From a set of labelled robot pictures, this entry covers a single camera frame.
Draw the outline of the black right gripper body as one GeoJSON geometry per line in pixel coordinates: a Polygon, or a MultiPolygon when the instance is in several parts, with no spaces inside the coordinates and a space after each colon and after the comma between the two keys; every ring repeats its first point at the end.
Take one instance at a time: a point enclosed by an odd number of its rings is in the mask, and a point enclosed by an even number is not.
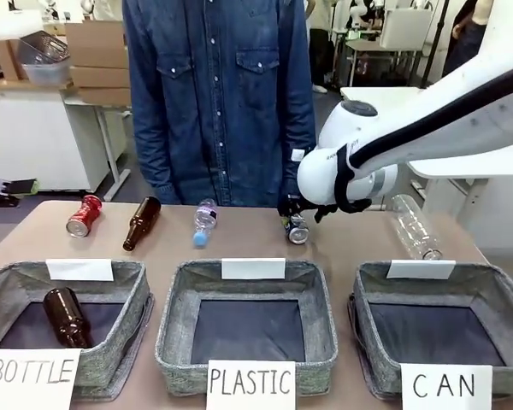
{"type": "Polygon", "coordinates": [[[315,210],[314,220],[316,223],[320,223],[325,216],[336,213],[338,206],[335,204],[316,205],[301,195],[289,194],[280,198],[277,210],[281,217],[292,217],[295,214],[301,214],[305,210],[315,210]]]}

